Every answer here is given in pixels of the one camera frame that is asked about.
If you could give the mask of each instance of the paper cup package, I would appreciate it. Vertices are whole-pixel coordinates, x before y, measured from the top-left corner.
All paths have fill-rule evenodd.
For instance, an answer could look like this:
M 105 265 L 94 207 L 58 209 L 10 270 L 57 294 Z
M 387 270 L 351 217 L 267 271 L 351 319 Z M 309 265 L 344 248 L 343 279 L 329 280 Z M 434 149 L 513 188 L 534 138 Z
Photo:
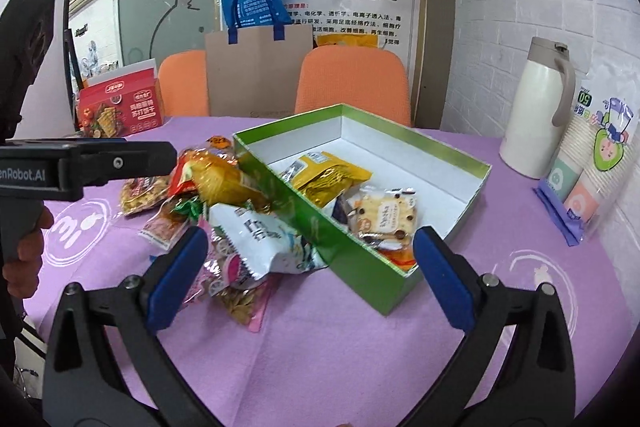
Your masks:
M 594 54 L 558 155 L 535 192 L 575 246 L 624 190 L 640 150 L 640 78 Z

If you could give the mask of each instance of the chips bag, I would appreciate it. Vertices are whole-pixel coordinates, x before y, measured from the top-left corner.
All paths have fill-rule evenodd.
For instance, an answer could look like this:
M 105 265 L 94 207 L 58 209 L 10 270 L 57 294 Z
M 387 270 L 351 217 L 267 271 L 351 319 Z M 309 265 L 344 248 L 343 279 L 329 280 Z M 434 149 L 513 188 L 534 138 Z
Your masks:
M 153 208 L 167 197 L 169 176 L 126 180 L 120 190 L 120 207 L 124 216 Z
M 187 147 L 187 149 L 180 153 L 177 166 L 171 174 L 168 190 L 169 196 L 196 190 L 191 174 L 192 153 L 196 151 L 212 153 L 233 166 L 238 164 L 238 160 L 234 155 L 233 145 L 231 141 L 224 136 L 212 136 L 201 145 Z
M 214 298 L 234 320 L 257 333 L 277 283 L 274 275 L 253 279 L 226 235 L 219 227 L 213 227 L 207 258 L 182 307 Z
M 249 176 L 208 149 L 182 152 L 168 193 L 173 196 L 194 190 L 207 205 L 244 204 L 250 200 L 257 208 L 267 206 L 266 198 Z
M 309 152 L 294 161 L 280 177 L 323 208 L 348 188 L 369 180 L 371 172 L 328 152 Z
M 329 33 L 316 36 L 318 46 L 364 46 L 366 48 L 378 47 L 377 35 L 354 35 L 347 33 Z
M 219 203 L 210 208 L 209 221 L 222 230 L 227 247 L 238 256 L 228 273 L 235 273 L 240 263 L 254 279 L 326 267 L 318 250 L 275 216 Z

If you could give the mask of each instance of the snack bag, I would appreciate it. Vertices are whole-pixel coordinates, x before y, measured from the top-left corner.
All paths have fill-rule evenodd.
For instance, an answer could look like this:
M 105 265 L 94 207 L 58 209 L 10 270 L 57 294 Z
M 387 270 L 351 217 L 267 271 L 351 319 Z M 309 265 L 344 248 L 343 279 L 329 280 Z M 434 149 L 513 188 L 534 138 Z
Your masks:
M 196 151 L 208 151 L 230 165 L 236 166 L 238 164 L 238 160 L 234 155 L 233 145 L 231 141 L 224 136 L 212 136 L 204 144 L 187 147 L 187 149 L 180 153 L 177 166 L 171 174 L 169 196 L 196 190 L 195 183 L 191 177 L 190 164 L 190 161 L 193 159 L 192 153 Z
M 249 176 L 208 151 L 193 151 L 190 168 L 200 199 L 210 206 L 243 204 L 246 200 L 258 207 L 267 205 L 266 198 Z
M 269 275 L 260 280 L 253 279 L 219 227 L 212 229 L 210 247 L 182 307 L 215 298 L 234 320 L 257 333 L 268 299 L 277 285 L 277 277 Z
M 354 35 L 351 33 L 328 33 L 316 36 L 318 46 L 364 46 L 377 48 L 377 35 Z
M 225 288 L 216 295 L 226 311 L 239 324 L 246 326 L 252 333 L 258 333 L 267 308 L 267 302 L 278 285 L 279 277 L 270 275 L 256 288 L 238 290 Z
M 323 151 L 300 156 L 280 177 L 323 208 L 348 188 L 369 180 L 371 172 Z
M 131 216 L 161 203 L 169 190 L 169 176 L 152 176 L 126 180 L 120 191 L 120 207 Z
M 138 234 L 160 246 L 164 251 L 168 251 L 189 224 L 187 215 L 173 212 L 176 205 L 180 204 L 184 199 L 188 198 L 174 196 L 166 200 L 158 210 L 158 213 L 145 223 Z
M 298 274 L 326 267 L 318 250 L 275 216 L 219 203 L 210 208 L 209 222 L 222 230 L 228 250 L 238 256 L 233 270 L 226 269 L 228 279 L 241 269 L 238 261 L 255 280 L 273 272 Z
M 207 149 L 186 150 L 178 159 L 169 195 L 197 190 L 208 204 L 243 204 L 247 200 L 258 208 L 267 205 L 254 181 L 236 166 Z
M 363 187 L 353 200 L 350 228 L 402 270 L 415 266 L 412 240 L 417 223 L 412 188 L 378 190 Z

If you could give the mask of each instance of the wall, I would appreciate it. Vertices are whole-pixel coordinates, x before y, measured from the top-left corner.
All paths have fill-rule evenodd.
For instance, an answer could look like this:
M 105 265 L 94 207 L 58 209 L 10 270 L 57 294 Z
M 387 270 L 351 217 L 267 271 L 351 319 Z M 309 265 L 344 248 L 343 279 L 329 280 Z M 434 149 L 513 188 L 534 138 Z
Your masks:
M 116 0 L 93 0 L 69 17 L 78 61 L 88 55 L 91 41 L 95 41 L 100 64 L 118 60 L 115 3 Z M 85 24 L 88 25 L 87 32 L 76 37 L 76 30 Z
M 578 76 L 594 50 L 640 71 L 638 0 L 456 0 L 456 28 L 442 129 L 500 137 L 532 36 L 569 45 Z M 601 239 L 640 319 L 640 167 Z

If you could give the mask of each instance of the human hand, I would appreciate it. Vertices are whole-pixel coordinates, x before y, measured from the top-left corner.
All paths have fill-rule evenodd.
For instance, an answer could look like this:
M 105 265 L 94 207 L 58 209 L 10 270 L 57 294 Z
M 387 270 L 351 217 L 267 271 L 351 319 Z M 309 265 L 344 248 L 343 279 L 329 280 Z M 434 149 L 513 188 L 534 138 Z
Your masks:
M 44 236 L 42 229 L 53 226 L 53 215 L 45 206 L 33 232 L 25 235 L 18 243 L 18 260 L 2 267 L 2 276 L 7 281 L 7 291 L 18 299 L 33 297 L 38 289 L 38 273 L 42 267 Z

